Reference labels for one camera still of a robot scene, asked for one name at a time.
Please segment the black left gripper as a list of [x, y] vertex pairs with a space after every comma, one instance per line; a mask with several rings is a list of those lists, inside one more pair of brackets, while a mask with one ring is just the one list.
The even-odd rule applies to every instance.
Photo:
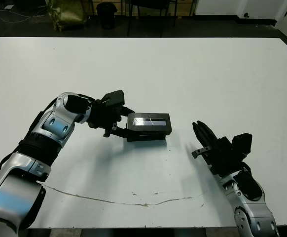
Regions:
[[90, 116], [87, 123], [90, 128], [102, 128], [103, 136], [108, 138], [115, 135], [122, 138], [128, 137], [128, 129], [120, 128], [117, 123], [121, 121], [121, 117], [128, 117], [134, 113], [133, 110], [124, 106], [124, 99], [97, 99], [91, 104]]

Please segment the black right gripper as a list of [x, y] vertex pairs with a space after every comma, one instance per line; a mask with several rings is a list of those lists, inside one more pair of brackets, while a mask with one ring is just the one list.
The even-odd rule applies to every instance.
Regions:
[[232, 141], [226, 137], [217, 138], [213, 131], [203, 122], [192, 123], [196, 138], [203, 148], [196, 149], [192, 156], [202, 156], [211, 168], [213, 175], [226, 177], [243, 170], [245, 164], [245, 136], [235, 136]]

